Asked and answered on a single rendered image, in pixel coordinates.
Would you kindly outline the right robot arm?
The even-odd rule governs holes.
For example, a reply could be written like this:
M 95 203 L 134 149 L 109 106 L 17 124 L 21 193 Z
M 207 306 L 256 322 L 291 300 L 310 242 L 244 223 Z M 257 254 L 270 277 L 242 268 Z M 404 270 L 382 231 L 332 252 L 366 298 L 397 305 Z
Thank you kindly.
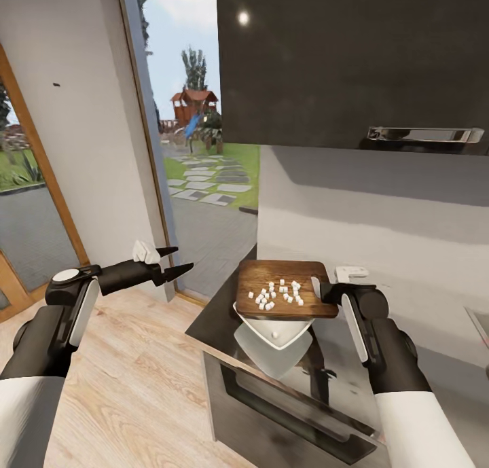
M 387 318 L 386 296 L 363 266 L 336 266 L 320 284 L 324 304 L 340 304 L 376 399 L 391 468 L 475 468 L 418 367 L 412 339 Z

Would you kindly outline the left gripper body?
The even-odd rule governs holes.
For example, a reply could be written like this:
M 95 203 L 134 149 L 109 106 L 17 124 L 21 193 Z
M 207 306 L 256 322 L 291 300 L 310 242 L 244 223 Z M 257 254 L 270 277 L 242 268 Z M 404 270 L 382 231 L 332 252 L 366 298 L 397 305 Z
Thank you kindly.
M 159 264 L 146 264 L 144 261 L 135 262 L 133 259 L 117 264 L 123 289 L 133 287 L 152 280 L 156 287 L 163 284 L 162 271 Z

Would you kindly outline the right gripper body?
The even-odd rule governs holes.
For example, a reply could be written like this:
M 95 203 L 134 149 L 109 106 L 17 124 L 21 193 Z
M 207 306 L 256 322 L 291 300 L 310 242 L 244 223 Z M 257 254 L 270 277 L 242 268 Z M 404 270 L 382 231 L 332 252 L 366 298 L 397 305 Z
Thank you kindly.
M 320 284 L 321 301 L 324 304 L 341 304 L 338 299 L 340 290 L 345 287 L 347 283 L 338 284 Z

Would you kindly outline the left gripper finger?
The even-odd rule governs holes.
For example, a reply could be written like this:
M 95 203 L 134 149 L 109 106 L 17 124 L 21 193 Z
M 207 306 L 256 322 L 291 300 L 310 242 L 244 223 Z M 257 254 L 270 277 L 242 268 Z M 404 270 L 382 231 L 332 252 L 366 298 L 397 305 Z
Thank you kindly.
M 170 253 L 178 251 L 178 247 L 157 248 L 156 251 L 160 254 L 160 257 L 162 258 Z
M 166 268 L 164 273 L 162 273 L 163 284 L 167 281 L 168 283 L 180 277 L 184 273 L 188 272 L 194 267 L 194 263 L 184 264 L 180 266 L 175 266 L 172 268 Z

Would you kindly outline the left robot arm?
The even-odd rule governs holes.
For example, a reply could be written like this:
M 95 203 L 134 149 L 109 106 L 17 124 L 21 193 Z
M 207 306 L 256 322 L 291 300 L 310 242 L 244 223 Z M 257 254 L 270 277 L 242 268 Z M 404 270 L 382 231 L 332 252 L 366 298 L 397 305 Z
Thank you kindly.
M 0 374 L 0 468 L 43 468 L 72 352 L 102 295 L 152 280 L 156 287 L 188 272 L 194 263 L 166 268 L 160 259 L 178 247 L 154 249 L 137 240 L 132 259 L 101 268 L 91 265 L 55 274 L 47 306 L 16 332 L 14 354 Z

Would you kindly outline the cutting board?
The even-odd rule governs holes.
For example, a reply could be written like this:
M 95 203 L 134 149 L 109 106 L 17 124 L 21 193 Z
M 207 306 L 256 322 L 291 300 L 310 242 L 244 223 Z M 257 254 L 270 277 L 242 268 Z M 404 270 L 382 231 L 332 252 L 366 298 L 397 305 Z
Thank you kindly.
M 243 259 L 239 262 L 235 310 L 238 315 L 336 318 L 338 304 L 322 303 L 314 292 L 312 277 L 317 278 L 320 284 L 330 284 L 322 262 Z M 299 286 L 296 290 L 298 298 L 303 300 L 303 306 L 296 302 L 297 298 L 293 295 L 294 283 Z M 271 284 L 275 298 L 271 296 Z M 281 291 L 283 287 L 286 288 L 287 297 L 293 298 L 292 302 L 288 302 L 285 291 Z M 269 310 L 265 306 L 262 310 L 257 301 L 263 289 L 269 293 L 269 299 L 266 299 L 267 304 L 272 304 Z

